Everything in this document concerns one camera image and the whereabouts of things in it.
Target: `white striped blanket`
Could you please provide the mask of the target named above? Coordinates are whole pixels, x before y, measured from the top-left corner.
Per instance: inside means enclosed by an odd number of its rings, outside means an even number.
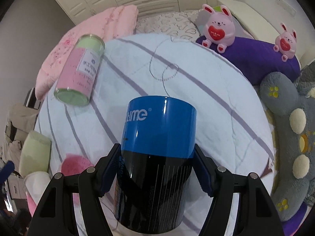
[[[71,107],[49,91],[36,131],[52,140],[51,173],[59,171],[67,154],[79,154],[96,164],[120,143],[128,103],[145,95],[169,95],[197,109],[196,143],[217,165],[247,175],[263,171],[274,160],[272,137],[259,98],[230,62],[196,43],[163,34],[137,34],[106,44],[90,104]],[[263,178],[270,192],[273,173]],[[134,236],[113,216],[114,187],[102,198],[110,227]],[[167,236],[198,235],[212,199],[202,192],[194,173],[182,223]],[[226,235],[232,235],[237,214],[235,195]],[[81,236],[86,235],[76,207]]]

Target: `wall socket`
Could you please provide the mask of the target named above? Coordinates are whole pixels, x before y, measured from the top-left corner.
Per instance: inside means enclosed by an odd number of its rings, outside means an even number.
[[[284,8],[288,13],[290,13],[290,15],[292,17],[295,16],[296,10],[293,7],[291,7],[289,4],[287,4],[285,1],[283,1],[283,0],[276,0],[276,4],[278,4],[282,8]]]

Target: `green container bottom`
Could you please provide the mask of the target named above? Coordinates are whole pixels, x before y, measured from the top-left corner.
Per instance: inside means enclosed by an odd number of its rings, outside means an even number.
[[[67,105],[72,106],[86,106],[89,103],[89,99],[77,90],[72,89],[58,89],[55,90],[54,96]]]

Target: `pink and green container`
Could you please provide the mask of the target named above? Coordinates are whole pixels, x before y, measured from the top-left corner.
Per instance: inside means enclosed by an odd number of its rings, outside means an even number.
[[[104,49],[104,41],[94,34],[79,38],[62,69],[54,91],[54,96],[59,101],[73,106],[85,106],[89,103]]]

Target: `red heart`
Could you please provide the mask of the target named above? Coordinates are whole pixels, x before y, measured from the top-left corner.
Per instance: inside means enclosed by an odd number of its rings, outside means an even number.
[[[287,42],[285,41],[284,38],[282,38],[282,39],[280,40],[280,46],[281,46],[281,48],[282,48],[284,51],[286,51],[286,52],[291,49],[291,46],[289,45],[289,43],[287,43]]]
[[[216,29],[214,26],[210,26],[208,32],[213,40],[218,41],[224,38],[225,32],[223,29]]]

